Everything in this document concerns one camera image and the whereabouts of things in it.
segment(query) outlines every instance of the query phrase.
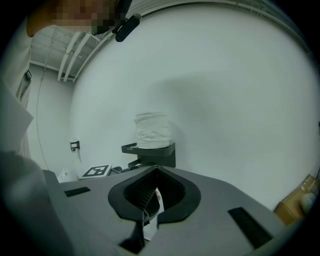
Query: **gray machine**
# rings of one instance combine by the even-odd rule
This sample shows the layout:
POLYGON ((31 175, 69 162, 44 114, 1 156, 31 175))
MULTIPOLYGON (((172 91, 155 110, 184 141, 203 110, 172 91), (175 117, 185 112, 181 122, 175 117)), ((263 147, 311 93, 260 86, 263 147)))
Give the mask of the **gray machine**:
POLYGON ((59 184, 44 171, 50 202, 73 255, 244 255, 285 227, 271 211, 227 182, 185 170, 145 166, 59 184), (159 210, 158 231, 142 228, 159 210))

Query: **cable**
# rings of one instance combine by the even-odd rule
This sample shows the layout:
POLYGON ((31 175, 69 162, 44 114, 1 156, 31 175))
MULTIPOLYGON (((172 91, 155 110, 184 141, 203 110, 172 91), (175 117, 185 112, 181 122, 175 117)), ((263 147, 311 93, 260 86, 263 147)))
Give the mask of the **cable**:
POLYGON ((38 141, 39 141, 39 145, 40 145, 40 150, 41 150, 41 153, 42 153, 42 157, 43 157, 43 160, 45 162, 45 165, 46 165, 46 168, 47 170, 49 170, 49 167, 48 167, 48 164, 47 164, 47 161, 46 161, 46 158, 45 158, 45 155, 44 155, 44 151, 42 149, 42 145, 41 145, 41 141, 40 141, 40 136, 39 136, 39 125, 38 125, 38 106, 39 106, 39 96, 40 96, 40 90, 41 90, 41 85, 42 85, 42 81, 44 80, 44 77, 45 77, 45 72, 46 72, 46 66, 47 66, 47 61, 48 61, 48 58, 49 58, 49 54, 51 52, 51 49, 52 49, 52 45, 54 44, 54 38, 56 36, 56 32, 57 32, 57 28, 58 27, 55 27, 55 30, 53 32, 53 35, 52 35, 52 38, 51 38, 51 45, 50 45, 50 48, 49 48, 49 52, 45 58, 45 62, 44 62, 44 69, 43 69, 43 73, 42 73, 42 77, 41 77, 41 81, 40 81, 40 85, 39 85, 39 91, 38 91, 38 96, 37 96, 37 99, 36 99, 36 133, 38 135, 38 141))

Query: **cardboard box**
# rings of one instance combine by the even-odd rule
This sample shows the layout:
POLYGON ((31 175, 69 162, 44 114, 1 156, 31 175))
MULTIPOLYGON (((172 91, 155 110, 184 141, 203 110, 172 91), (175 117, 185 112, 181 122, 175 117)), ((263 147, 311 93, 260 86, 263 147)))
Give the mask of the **cardboard box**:
POLYGON ((300 206, 302 195, 306 193, 318 195, 319 189, 320 182, 311 175, 308 175, 298 188, 278 204, 274 213, 280 217, 285 225, 303 218, 305 215, 300 206))

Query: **white ceiling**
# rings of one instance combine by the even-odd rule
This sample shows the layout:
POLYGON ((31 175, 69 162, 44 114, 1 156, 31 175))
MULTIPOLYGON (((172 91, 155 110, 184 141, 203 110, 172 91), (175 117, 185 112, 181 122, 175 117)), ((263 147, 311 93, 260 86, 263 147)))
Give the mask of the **white ceiling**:
MULTIPOLYGON (((144 16, 146 14, 170 6, 198 2, 199 1, 197 0, 133 0, 131 7, 128 11, 127 17, 130 17, 134 13, 139 13, 142 16, 144 16)), ((299 29, 295 26, 295 24, 283 12, 281 12, 276 6, 274 6, 267 0, 202 0, 200 2, 210 2, 218 5, 239 8, 242 10, 246 10, 252 13, 253 15, 258 15, 263 18, 269 19, 277 23, 289 34, 291 34, 293 38, 295 38, 298 41, 298 43, 301 44, 302 47, 304 47, 305 49, 307 48, 307 46, 304 43, 304 38, 301 35, 299 29)), ((67 46, 71 41, 74 33, 75 32, 70 29, 64 27, 57 27, 55 25, 39 31, 32 40, 31 63, 44 66, 48 53, 50 52, 46 62, 46 67, 58 71, 60 69, 61 62, 67 49, 67 46)), ((66 72, 69 62, 85 34, 86 33, 83 32, 76 40, 72 48, 72 51, 68 56, 66 64, 64 65, 63 73, 66 72)), ((80 54, 76 58, 74 65, 72 66, 72 69, 69 74, 70 77, 76 76, 85 60, 98 45, 98 40, 101 40, 104 37, 108 37, 108 33, 98 35, 97 37, 98 39, 91 37, 86 42, 80 54)))

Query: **white lab coat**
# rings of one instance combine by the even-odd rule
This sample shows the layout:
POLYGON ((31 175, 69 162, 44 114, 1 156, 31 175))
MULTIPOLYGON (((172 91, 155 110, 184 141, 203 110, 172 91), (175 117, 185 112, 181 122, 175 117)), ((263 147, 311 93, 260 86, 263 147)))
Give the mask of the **white lab coat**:
POLYGON ((25 19, 12 36, 0 60, 0 83, 2 86, 0 96, 3 97, 0 106, 0 111, 2 111, 0 129, 3 138, 0 143, 0 150, 14 150, 19 155, 28 158, 30 158, 30 151, 27 139, 29 125, 27 124, 31 115, 27 112, 26 107, 30 94, 30 81, 27 81, 25 74, 30 65, 31 41, 32 38, 27 35, 27 19, 25 19), (8 103, 8 98, 11 97, 11 95, 8 95, 8 91, 17 102, 11 100, 11 103, 8 103), (13 106, 13 104, 20 104, 23 108, 13 106), (25 131, 20 131, 19 134, 14 136, 11 133, 16 132, 15 127, 23 128, 25 131), (11 138, 21 141, 18 148, 14 142, 9 145, 9 139, 11 138))

